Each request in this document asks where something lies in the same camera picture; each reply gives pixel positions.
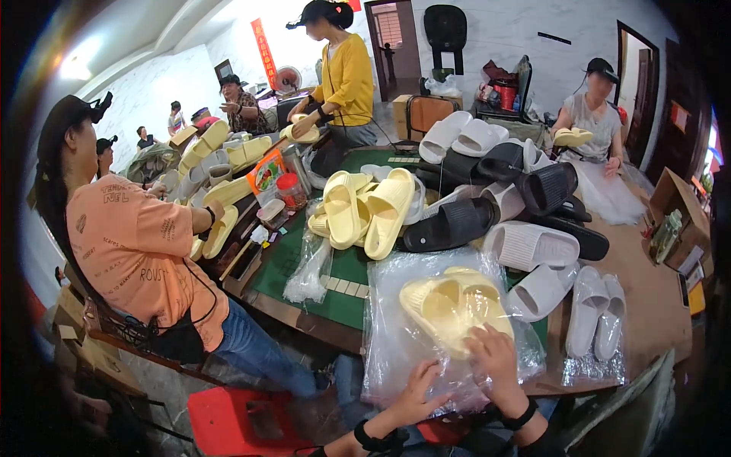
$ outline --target person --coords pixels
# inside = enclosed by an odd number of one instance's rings
[[[97,171],[93,123],[103,110],[72,95],[51,109],[41,130],[37,207],[89,299],[128,314],[124,330],[146,350],[182,363],[204,351],[299,397],[328,386],[326,374],[290,360],[261,327],[189,259],[196,234],[224,215],[166,203],[112,173]]]
[[[185,122],[185,116],[183,116],[183,111],[181,111],[181,103],[176,100],[170,103],[170,116],[167,118],[167,133],[172,137],[186,128],[188,128],[188,123]]]
[[[328,41],[322,49],[322,84],[291,109],[287,120],[302,113],[310,103],[322,106],[292,126],[295,138],[307,133],[319,120],[334,115],[327,124],[334,141],[348,148],[376,144],[371,59],[363,39],[345,31],[352,24],[353,9],[347,3],[313,0],[305,6],[297,23],[287,25],[288,29],[305,26],[310,38]]]
[[[137,136],[140,137],[140,141],[137,141],[137,152],[160,142],[160,140],[154,138],[152,135],[147,135],[147,129],[145,126],[139,126],[137,128]]]
[[[616,109],[607,103],[607,97],[619,82],[614,69],[603,58],[593,58],[586,67],[588,91],[574,94],[564,100],[551,136],[559,129],[588,130],[594,136],[581,146],[565,148],[561,153],[571,159],[605,162],[607,177],[614,176],[622,166],[622,122]]]
[[[71,284],[71,281],[66,277],[66,275],[64,274],[64,271],[61,270],[61,267],[56,267],[55,276],[56,276],[56,282],[58,282],[59,287],[63,287],[63,286],[67,286],[67,285]]]
[[[524,424],[512,435],[513,443],[518,446],[518,455],[565,456],[554,437],[547,433],[548,421],[541,413],[543,408],[535,409],[518,384],[518,363],[512,339],[489,324],[484,324],[484,328],[472,328],[464,343],[474,360],[472,371],[476,382],[479,379],[485,379],[487,375],[490,376],[491,386],[489,389],[483,388],[483,392],[497,406],[503,420],[522,419],[524,421]],[[486,455],[485,449],[468,450],[459,447],[447,452],[439,452],[439,447],[426,443],[418,428],[413,426],[427,419],[435,409],[442,407],[450,400],[451,394],[449,393],[426,399],[426,393],[441,369],[437,360],[421,362],[411,371],[406,387],[393,404],[384,411],[374,414],[372,407],[360,401],[360,388],[352,382],[352,379],[363,378],[362,365],[351,357],[339,356],[335,364],[335,377],[338,388],[338,405],[346,427],[354,429],[362,424],[362,432],[367,437],[375,440],[394,440],[391,442],[393,444],[391,450],[401,446],[403,456]],[[550,404],[552,406],[548,408],[548,414],[555,407],[555,403]],[[401,434],[401,440],[394,438],[399,435],[398,432],[394,433],[398,428],[407,431],[408,436]],[[363,445],[356,438],[354,430],[316,450],[311,455],[338,457],[354,456],[359,453],[366,454]]]
[[[248,132],[253,136],[274,132],[259,108],[257,99],[243,90],[238,76],[224,76],[219,85],[226,99],[221,105],[221,111],[228,115],[230,132]]]

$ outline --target gray t-shirt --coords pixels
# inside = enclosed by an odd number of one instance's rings
[[[609,146],[612,144],[614,134],[619,132],[622,121],[617,110],[607,105],[607,109],[600,119],[595,119],[594,114],[586,104],[584,94],[574,94],[564,100],[564,108],[569,111],[574,127],[588,130],[593,133],[592,139],[581,146],[572,148],[591,162],[603,162],[607,160]]]

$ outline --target white wall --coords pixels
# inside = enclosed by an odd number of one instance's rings
[[[651,0],[412,0],[423,76],[428,76],[433,66],[423,21],[424,10],[432,4],[454,4],[467,16],[465,75],[461,78],[465,106],[471,106],[482,81],[482,66],[490,59],[512,71],[523,54],[528,55],[533,65],[530,89],[534,101],[543,110],[557,113],[564,99],[581,84],[583,71],[593,57],[605,58],[617,67],[617,20],[654,43],[660,49],[660,82],[648,153],[641,167],[645,169],[664,103],[665,39],[678,40]],[[541,39],[539,31],[569,39],[572,44]],[[454,64],[452,54],[444,54],[442,61],[445,67]]]
[[[114,144],[112,170],[122,171],[137,153],[137,128],[145,126],[147,133],[166,141],[167,118],[170,103],[178,100],[186,122],[202,107],[208,107],[213,116],[225,118],[219,109],[223,97],[219,95],[216,72],[211,66],[204,45],[175,55],[155,57],[130,70],[89,99],[104,98],[111,91],[112,106],[96,125],[96,137],[117,135]]]
[[[403,44],[396,49],[393,56],[393,72],[397,78],[420,78],[419,45],[416,39],[416,24],[414,10],[410,1],[400,1],[396,4],[398,24],[401,27]],[[388,77],[388,68],[384,69]]]
[[[307,36],[304,27],[297,27],[294,30],[285,28],[288,22],[298,19],[307,3],[309,0],[281,0],[277,8],[272,8],[267,2],[247,4],[245,9],[237,12],[238,19],[230,27],[206,43],[211,66],[214,67],[229,59],[234,73],[241,80],[248,83],[267,82],[254,31],[251,29],[251,22],[261,18],[276,67],[294,67],[302,75],[302,87],[316,86],[315,63],[318,58],[322,58],[322,48],[327,41],[314,41]],[[353,25],[348,31],[363,38],[368,48],[368,55],[371,57],[374,85],[377,86],[373,46],[364,11],[354,14]]]
[[[632,120],[637,96],[637,77],[640,71],[640,50],[649,49],[645,43],[627,34],[627,60],[622,69],[622,87],[619,89],[618,105],[627,112],[627,119]]]

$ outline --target red banner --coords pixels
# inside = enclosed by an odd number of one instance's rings
[[[264,35],[261,18],[253,20],[251,22],[251,28],[254,30],[254,38],[257,41],[259,55],[262,57],[262,64],[264,65],[264,71],[266,72],[267,79],[269,80],[269,86],[276,90],[276,66],[274,65],[274,59],[272,59],[269,43],[267,43],[267,37]]]

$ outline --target plastic jar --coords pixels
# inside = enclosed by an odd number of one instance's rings
[[[295,173],[285,173],[276,180],[279,196],[288,211],[297,211],[307,205],[307,195]]]
[[[278,198],[270,200],[261,207],[257,211],[257,217],[264,227],[272,231],[279,229],[289,219],[284,209],[284,202]]]

